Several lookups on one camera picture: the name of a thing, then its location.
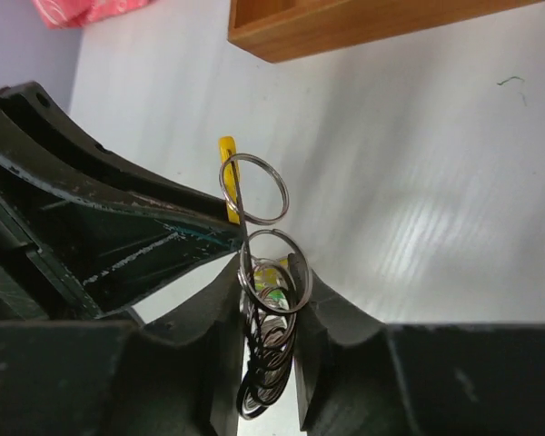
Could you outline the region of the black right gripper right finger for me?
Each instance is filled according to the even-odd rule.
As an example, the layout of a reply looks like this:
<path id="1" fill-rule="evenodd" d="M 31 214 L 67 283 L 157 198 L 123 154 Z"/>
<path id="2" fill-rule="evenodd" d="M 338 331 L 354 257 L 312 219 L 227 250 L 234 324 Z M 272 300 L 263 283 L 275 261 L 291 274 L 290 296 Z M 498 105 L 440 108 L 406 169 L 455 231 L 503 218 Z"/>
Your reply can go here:
<path id="1" fill-rule="evenodd" d="M 385 323 L 314 278 L 294 358 L 309 435 L 545 435 L 545 324 Z"/>

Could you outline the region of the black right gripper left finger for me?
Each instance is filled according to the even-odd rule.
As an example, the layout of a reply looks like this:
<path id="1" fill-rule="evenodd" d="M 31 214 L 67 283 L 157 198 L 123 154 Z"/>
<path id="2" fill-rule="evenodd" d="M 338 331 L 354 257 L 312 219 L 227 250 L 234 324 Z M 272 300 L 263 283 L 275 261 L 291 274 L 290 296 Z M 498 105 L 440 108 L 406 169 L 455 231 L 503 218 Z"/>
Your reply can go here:
<path id="1" fill-rule="evenodd" d="M 146 326 L 0 321 L 0 435 L 234 435 L 238 267 Z"/>

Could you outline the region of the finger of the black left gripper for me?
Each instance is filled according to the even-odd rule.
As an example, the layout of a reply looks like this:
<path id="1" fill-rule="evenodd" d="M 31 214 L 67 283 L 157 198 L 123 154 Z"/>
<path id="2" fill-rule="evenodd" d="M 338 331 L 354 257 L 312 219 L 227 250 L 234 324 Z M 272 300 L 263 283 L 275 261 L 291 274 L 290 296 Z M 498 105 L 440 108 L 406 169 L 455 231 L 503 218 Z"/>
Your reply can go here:
<path id="1" fill-rule="evenodd" d="M 222 199 L 105 149 L 36 82 L 0 89 L 0 320 L 121 312 L 240 243 Z"/>

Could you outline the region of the green key tag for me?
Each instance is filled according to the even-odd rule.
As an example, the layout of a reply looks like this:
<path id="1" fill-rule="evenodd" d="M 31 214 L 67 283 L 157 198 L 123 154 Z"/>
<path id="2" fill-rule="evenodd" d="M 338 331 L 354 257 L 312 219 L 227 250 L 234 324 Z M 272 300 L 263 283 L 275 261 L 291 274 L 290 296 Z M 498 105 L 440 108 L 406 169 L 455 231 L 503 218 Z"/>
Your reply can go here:
<path id="1" fill-rule="evenodd" d="M 285 299 L 284 294 L 280 290 L 275 290 L 275 291 L 270 292 L 265 297 L 265 301 L 280 303 L 280 302 L 285 302 L 286 299 Z"/>

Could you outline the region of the metal keyring with yellow grip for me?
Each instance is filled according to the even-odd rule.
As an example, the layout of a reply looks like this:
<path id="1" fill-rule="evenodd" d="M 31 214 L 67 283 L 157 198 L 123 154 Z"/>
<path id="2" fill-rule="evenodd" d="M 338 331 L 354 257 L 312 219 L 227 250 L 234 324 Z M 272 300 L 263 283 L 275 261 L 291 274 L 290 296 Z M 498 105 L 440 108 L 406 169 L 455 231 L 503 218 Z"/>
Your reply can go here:
<path id="1" fill-rule="evenodd" d="M 251 421 L 261 416 L 282 396 L 289 381 L 296 343 L 298 312 L 312 296 L 312 269 L 296 241 L 286 232 L 273 226 L 288 213 L 290 196 L 280 174 L 262 158 L 253 154 L 239 154 L 231 136 L 219 140 L 221 167 L 218 178 L 226 202 L 228 220 L 240 226 L 242 244 L 238 250 L 240 265 L 237 277 L 241 285 L 241 312 L 244 336 L 249 348 L 247 369 L 236 395 L 239 415 Z M 245 211 L 240 184 L 240 165 L 244 161 L 263 169 L 277 185 L 282 209 L 273 218 L 262 218 Z M 278 286 L 258 291 L 253 279 L 253 257 L 250 242 L 260 236 L 272 236 L 286 243 L 292 255 L 303 262 L 304 277 L 297 280 L 288 266 L 269 263 L 282 276 Z M 272 291 L 280 290 L 286 301 L 265 301 Z"/>

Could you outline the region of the yellow key tag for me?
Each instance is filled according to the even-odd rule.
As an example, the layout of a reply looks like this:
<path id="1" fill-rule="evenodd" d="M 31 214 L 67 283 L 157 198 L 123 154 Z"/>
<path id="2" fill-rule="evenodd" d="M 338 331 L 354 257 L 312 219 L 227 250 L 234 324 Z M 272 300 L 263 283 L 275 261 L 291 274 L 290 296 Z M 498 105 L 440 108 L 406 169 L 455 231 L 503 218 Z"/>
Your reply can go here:
<path id="1" fill-rule="evenodd" d="M 253 279 L 255 289 L 260 291 L 267 286 L 278 286 L 281 282 L 281 274 L 269 263 L 279 263 L 283 268 L 288 266 L 288 259 L 281 257 L 277 259 L 265 259 L 253 257 Z"/>

